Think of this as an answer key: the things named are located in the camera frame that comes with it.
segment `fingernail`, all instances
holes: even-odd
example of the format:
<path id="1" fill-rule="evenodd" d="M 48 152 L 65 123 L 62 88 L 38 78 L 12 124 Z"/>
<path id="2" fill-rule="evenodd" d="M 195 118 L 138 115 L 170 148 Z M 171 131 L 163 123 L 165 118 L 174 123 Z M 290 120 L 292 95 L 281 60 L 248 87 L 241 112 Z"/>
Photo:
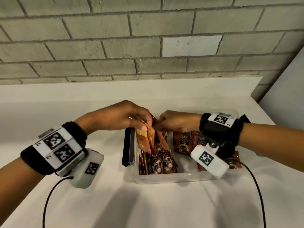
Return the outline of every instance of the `fingernail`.
<path id="1" fill-rule="evenodd" d="M 140 130 L 147 132 L 148 128 L 146 126 L 143 126 Z"/>

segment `white wall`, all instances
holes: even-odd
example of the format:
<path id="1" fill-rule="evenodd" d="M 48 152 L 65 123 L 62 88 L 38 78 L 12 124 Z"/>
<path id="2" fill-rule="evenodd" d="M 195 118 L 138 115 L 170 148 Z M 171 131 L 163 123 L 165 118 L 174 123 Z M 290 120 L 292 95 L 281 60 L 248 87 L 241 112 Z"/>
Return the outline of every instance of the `white wall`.
<path id="1" fill-rule="evenodd" d="M 304 48 L 264 96 L 260 106 L 277 125 L 304 130 Z"/>

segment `hand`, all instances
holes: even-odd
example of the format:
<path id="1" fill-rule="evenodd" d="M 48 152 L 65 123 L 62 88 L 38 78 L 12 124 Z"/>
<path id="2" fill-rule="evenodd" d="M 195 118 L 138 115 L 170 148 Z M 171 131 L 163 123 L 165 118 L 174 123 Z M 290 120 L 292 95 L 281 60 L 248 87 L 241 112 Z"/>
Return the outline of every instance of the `hand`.
<path id="1" fill-rule="evenodd" d="M 160 123 L 153 128 L 159 131 L 162 129 L 180 132 L 199 131 L 201 117 L 201 114 L 167 110 L 161 114 Z"/>
<path id="2" fill-rule="evenodd" d="M 75 122 L 89 135 L 97 130 L 121 130 L 128 127 L 147 131 L 148 129 L 141 119 L 150 126 L 152 125 L 149 110 L 124 100 L 87 113 L 76 119 Z"/>

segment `cable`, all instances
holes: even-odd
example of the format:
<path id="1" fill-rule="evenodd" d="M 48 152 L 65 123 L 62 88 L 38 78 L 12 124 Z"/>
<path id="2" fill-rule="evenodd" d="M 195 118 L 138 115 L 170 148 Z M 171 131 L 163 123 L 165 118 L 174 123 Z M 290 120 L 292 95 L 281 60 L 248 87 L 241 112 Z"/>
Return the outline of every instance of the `cable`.
<path id="1" fill-rule="evenodd" d="M 56 186 L 59 185 L 59 183 L 61 183 L 62 181 L 66 180 L 66 179 L 73 179 L 74 177 L 65 177 L 63 179 L 61 179 L 59 182 L 57 182 L 54 187 L 52 188 L 51 192 L 49 193 L 49 196 L 47 198 L 47 201 L 45 202 L 45 206 L 44 206 L 44 210 L 43 210 L 43 217 L 42 217 L 42 228 L 45 228 L 45 214 L 47 212 L 47 205 L 49 203 L 49 199 L 51 197 L 51 194 L 53 193 L 54 189 L 56 188 Z"/>
<path id="2" fill-rule="evenodd" d="M 260 199 L 261 199 L 261 206 L 262 206 L 262 213 L 263 213 L 263 222 L 264 222 L 264 228 L 266 228 L 266 217 L 265 217 L 265 210 L 264 210 L 264 203 L 263 203 L 263 198 L 262 198 L 262 194 L 261 194 L 261 191 L 260 191 L 260 188 L 259 188 L 259 185 L 257 184 L 256 182 L 256 179 L 255 177 L 253 176 L 253 173 L 249 170 L 249 168 L 241 161 L 239 161 L 248 171 L 249 173 L 251 174 L 254 182 L 255 182 L 255 185 L 257 186 L 257 191 L 259 192 L 259 195 L 260 195 Z"/>

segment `clear plastic container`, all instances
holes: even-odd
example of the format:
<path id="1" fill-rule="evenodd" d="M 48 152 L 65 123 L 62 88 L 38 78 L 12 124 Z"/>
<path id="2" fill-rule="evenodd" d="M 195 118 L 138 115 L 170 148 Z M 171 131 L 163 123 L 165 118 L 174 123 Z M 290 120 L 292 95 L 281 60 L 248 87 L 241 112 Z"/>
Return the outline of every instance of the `clear plastic container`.
<path id="1" fill-rule="evenodd" d="M 192 113 L 215 113 L 222 112 L 231 114 L 235 117 L 239 117 L 239 114 L 234 109 L 221 109 L 221 110 L 202 110 Z M 169 183 L 169 182 L 189 182 L 189 181 L 205 181 L 205 180 L 214 180 L 215 177 L 212 176 L 207 171 L 199 172 L 197 162 L 193 160 L 190 156 L 179 154 L 174 152 L 173 146 L 173 137 L 172 134 L 168 135 L 167 143 L 172 151 L 172 156 L 176 163 L 178 164 L 178 173 L 176 174 L 145 174 L 139 175 L 138 173 L 138 155 L 141 153 L 141 150 L 138 147 L 136 136 L 134 142 L 135 150 L 135 162 L 134 165 L 129 166 L 127 169 L 128 177 L 138 184 L 151 184 L 151 183 Z M 239 175 L 242 169 L 230 169 L 226 172 L 226 175 Z"/>

